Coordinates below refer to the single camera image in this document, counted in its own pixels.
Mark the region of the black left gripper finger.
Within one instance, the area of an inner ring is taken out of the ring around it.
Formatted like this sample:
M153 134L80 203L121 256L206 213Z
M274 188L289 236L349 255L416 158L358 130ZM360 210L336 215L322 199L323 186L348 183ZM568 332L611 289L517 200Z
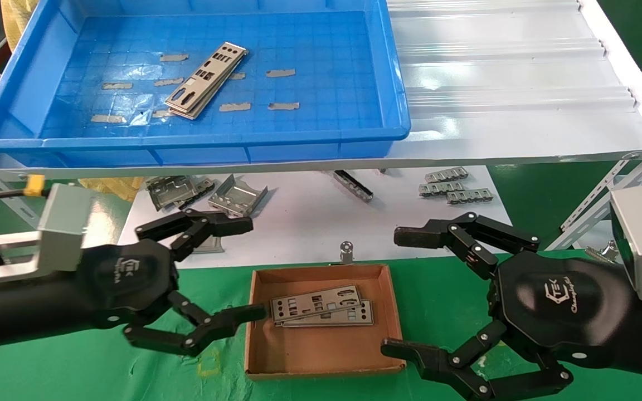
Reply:
M173 310L193 325L193 330L188 334L179 334L130 324L123 330L130 345L155 352L196 357L214 341L235 336L240 325L264 320L268 316L268 308L262 303L226 308L210 315L178 291L171 292L167 299Z
M250 217L230 218L224 212L201 212L193 209L180 211L138 226L138 239L159 242L176 237L171 243L171 256L181 262L208 238L224 238L253 230Z

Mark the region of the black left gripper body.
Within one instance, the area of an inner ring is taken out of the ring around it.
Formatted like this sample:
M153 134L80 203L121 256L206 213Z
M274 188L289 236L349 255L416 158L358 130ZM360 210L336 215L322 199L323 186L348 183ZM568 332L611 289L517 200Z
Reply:
M178 278L171 249L143 239L84 249L75 284L87 326L110 329L155 322L172 308L169 296L179 289Z

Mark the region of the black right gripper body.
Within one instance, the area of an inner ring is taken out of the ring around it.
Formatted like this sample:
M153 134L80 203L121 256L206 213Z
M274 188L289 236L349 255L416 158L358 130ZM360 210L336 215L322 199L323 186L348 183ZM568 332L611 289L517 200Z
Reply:
M524 251L499 264L494 317L503 342L529 362L541 355L584 368L616 363L616 341L635 292L621 267Z

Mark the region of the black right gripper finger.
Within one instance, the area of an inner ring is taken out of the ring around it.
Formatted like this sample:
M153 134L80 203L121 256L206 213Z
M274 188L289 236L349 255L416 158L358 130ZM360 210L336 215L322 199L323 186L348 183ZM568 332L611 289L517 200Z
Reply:
M499 260L487 246L512 255L537 252L540 239L505 223L469 212L451 220L430 219L421 227L399 226L394 244L403 248L447 248L481 279L495 276Z
M573 375L550 354L537 353L537 371L487 380L473 365L507 334L501 320L469 338L453 353L435 345L385 338L382 355L413 363L421 379L449 385L466 400L525 400L557 394L573 383Z

